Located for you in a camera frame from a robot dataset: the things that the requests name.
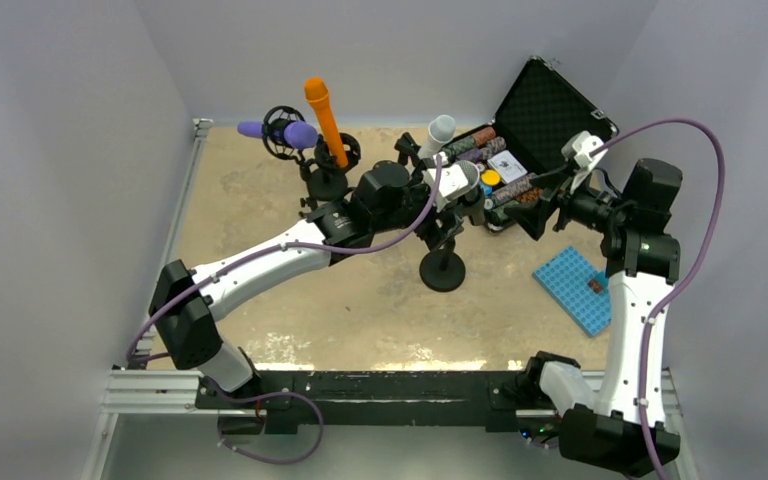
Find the white cylinder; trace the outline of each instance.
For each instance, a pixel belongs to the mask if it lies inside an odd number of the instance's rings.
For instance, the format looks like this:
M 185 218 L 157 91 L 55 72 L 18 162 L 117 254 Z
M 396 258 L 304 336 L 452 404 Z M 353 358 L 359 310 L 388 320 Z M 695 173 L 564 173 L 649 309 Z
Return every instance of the white cylinder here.
M 455 119 L 449 115 L 440 115 L 428 124 L 428 137 L 419 149 L 419 158 L 431 158 L 443 145 L 455 138 Z

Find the purple microphone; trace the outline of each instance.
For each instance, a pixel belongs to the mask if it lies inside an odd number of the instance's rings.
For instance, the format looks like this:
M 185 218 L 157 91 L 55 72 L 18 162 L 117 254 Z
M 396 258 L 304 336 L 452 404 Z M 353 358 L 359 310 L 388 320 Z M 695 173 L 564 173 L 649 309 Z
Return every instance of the purple microphone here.
M 284 118 L 276 119 L 269 125 L 261 122 L 240 122 L 237 132 L 251 138 L 264 138 L 268 135 L 278 145 L 286 145 L 296 150 L 315 147 L 319 139 L 319 133 L 313 125 Z

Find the case lid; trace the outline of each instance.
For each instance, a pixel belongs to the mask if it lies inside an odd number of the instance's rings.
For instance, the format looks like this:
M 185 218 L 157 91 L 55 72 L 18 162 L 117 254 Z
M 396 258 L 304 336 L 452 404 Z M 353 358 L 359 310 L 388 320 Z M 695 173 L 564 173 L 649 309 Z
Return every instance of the case lid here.
M 603 141 L 617 127 L 540 57 L 531 57 L 493 118 L 525 168 L 544 173 L 563 165 L 561 147 L 587 130 Z

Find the yellow cap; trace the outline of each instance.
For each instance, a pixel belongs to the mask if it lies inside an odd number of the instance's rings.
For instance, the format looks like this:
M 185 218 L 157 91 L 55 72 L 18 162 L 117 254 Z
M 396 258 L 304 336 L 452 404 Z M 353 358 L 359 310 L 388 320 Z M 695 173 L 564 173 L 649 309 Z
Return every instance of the yellow cap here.
M 487 186 L 495 187 L 502 181 L 502 177 L 499 176 L 496 170 L 487 169 L 481 174 L 481 181 Z

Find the black stand base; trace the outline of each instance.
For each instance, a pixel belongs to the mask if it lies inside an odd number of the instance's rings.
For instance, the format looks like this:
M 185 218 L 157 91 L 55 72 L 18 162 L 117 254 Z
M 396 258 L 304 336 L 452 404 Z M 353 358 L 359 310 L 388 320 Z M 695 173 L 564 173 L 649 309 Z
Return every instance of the black stand base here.
M 419 278 L 435 292 L 451 292 L 466 278 L 466 265 L 456 253 L 447 249 L 428 252 L 419 264 Z
M 323 202 L 331 202 L 341 198 L 349 188 L 346 175 L 341 172 L 326 172 L 323 169 L 314 170 L 307 180 L 307 191 L 311 198 Z

